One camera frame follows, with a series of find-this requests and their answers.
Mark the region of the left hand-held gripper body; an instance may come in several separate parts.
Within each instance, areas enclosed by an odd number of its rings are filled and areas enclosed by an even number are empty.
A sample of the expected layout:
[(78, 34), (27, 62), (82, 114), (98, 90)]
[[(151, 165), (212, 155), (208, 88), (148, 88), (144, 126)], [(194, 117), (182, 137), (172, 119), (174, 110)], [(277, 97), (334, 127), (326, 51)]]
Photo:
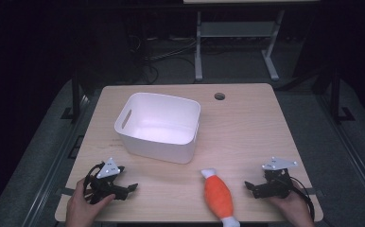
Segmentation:
[(111, 194), (114, 194), (114, 198), (117, 200), (116, 192), (124, 188), (127, 189), (127, 187), (113, 183), (123, 171), (124, 167), (118, 166), (113, 158), (93, 166), (83, 183), (83, 192), (88, 194), (85, 200), (91, 204), (96, 204)]

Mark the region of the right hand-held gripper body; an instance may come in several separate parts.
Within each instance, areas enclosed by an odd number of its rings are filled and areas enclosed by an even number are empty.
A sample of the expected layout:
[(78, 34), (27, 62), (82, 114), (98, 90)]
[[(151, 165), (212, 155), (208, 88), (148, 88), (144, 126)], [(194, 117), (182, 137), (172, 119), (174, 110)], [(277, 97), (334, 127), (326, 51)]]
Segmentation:
[(266, 182), (256, 185), (253, 191), (260, 191), (262, 198), (279, 197), (285, 198), (293, 187), (288, 170), (297, 166), (296, 161), (272, 157), (267, 163), (262, 165)]

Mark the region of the orange plush toy white ends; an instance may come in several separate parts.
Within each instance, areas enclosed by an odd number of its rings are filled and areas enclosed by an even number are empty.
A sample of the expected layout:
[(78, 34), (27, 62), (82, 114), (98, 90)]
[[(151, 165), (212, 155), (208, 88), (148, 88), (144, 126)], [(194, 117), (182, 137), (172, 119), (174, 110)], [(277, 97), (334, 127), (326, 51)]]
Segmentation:
[(222, 222), (223, 227), (240, 227), (234, 216), (233, 198), (228, 186), (214, 168), (200, 171), (204, 181), (204, 199), (210, 211)]

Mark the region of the white plastic bin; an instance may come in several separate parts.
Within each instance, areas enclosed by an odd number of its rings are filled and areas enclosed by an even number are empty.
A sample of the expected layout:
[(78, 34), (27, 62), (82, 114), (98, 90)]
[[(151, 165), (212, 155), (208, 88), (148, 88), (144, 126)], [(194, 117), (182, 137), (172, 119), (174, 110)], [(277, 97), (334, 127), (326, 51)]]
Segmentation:
[(200, 111), (195, 100), (135, 93), (117, 117), (114, 130), (131, 154), (187, 164), (194, 156)]

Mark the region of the person's right hand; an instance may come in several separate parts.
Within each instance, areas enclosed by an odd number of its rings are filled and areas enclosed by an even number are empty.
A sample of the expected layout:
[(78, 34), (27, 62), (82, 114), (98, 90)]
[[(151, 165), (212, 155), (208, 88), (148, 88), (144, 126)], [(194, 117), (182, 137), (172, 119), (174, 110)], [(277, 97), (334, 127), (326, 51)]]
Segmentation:
[(293, 227), (315, 227), (307, 203), (296, 192), (291, 191), (284, 199), (270, 197), (267, 201), (274, 205)]

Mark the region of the person's left hand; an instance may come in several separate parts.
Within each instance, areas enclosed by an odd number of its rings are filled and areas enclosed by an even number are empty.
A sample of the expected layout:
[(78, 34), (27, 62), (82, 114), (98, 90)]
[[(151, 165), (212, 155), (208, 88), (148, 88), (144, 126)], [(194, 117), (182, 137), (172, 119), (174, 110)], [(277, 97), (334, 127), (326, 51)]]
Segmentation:
[(91, 227), (99, 213), (114, 200), (114, 194), (111, 194), (96, 204), (90, 204), (85, 200), (83, 183), (83, 179), (77, 182), (67, 202), (66, 227)]

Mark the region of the black metal stand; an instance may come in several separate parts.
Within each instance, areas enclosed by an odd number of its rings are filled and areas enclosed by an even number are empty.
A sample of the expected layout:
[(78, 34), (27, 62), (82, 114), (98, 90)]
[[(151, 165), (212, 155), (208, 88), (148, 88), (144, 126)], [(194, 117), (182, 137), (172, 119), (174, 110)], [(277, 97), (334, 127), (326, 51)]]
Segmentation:
[(86, 73), (76, 71), (71, 78), (72, 106), (64, 109), (61, 119), (70, 120), (75, 124), (82, 116), (83, 110), (89, 102), (93, 85)]
[(341, 107), (340, 101), (340, 76), (338, 70), (335, 70), (331, 76), (330, 91), (330, 114), (334, 122), (340, 125), (343, 121), (354, 121), (355, 118), (347, 107)]

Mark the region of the white metal desk frame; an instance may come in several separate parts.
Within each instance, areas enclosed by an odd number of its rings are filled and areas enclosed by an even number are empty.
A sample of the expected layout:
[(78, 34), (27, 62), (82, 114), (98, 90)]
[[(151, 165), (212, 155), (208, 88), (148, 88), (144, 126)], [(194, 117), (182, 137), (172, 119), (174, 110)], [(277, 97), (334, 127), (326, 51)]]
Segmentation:
[(279, 75), (273, 64), (271, 54), (275, 46), (280, 27), (285, 15), (282, 9), (274, 21), (260, 22), (205, 22), (201, 12), (197, 13), (196, 51), (194, 54), (195, 80), (203, 80), (201, 42), (204, 38), (269, 38), (269, 46), (262, 50), (262, 57), (272, 81), (278, 81)]

